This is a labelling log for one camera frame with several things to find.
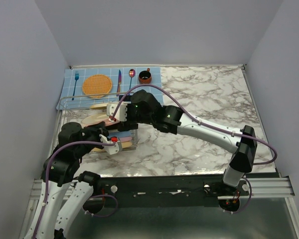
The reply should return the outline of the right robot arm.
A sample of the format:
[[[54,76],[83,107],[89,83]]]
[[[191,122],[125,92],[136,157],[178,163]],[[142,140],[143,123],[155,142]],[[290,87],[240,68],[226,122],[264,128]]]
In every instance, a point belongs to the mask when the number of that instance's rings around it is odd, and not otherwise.
[[[149,124],[160,132],[191,136],[230,152],[229,166],[219,183],[219,189],[225,195],[235,192],[244,174],[252,171],[258,144],[255,131],[249,125],[239,129],[203,121],[181,107],[161,105],[145,90],[120,96],[120,105],[108,107],[108,112],[122,122],[123,128]]]

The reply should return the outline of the cream and pink plate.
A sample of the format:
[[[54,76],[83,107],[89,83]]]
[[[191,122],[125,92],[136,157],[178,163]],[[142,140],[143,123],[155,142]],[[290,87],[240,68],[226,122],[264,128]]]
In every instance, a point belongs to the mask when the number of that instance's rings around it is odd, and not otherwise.
[[[106,115],[105,113],[99,113],[99,114],[95,114],[92,116],[88,116],[88,117],[84,118],[83,120],[81,120],[81,124],[84,126],[95,125],[95,124],[99,124],[102,122],[105,123],[105,126],[111,126],[111,125],[119,123],[119,121],[111,121],[109,119],[109,116]]]

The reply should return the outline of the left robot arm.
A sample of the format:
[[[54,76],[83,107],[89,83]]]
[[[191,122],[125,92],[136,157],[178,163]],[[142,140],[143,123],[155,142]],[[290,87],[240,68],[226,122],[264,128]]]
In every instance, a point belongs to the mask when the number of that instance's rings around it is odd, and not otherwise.
[[[26,239],[64,239],[89,197],[100,193],[99,175],[86,173],[74,194],[63,202],[84,155],[94,147],[110,145],[104,122],[82,127],[77,122],[66,123],[58,134],[58,144],[45,161],[41,174],[40,199]]]

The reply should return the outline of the cream and yellow plate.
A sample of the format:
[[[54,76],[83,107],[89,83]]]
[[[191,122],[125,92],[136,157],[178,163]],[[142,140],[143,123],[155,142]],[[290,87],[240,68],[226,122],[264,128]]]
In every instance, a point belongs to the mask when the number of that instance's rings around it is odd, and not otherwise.
[[[89,107],[91,110],[105,110],[107,108],[107,103],[94,104]]]

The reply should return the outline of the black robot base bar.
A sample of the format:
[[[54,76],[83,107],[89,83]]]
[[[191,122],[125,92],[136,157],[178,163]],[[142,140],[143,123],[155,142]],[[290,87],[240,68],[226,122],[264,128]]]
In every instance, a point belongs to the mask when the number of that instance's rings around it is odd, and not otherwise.
[[[238,208],[239,200],[248,196],[243,189],[223,184],[222,175],[184,175],[150,177],[110,177],[98,181],[93,198],[83,206],[91,213],[102,208],[216,207]]]

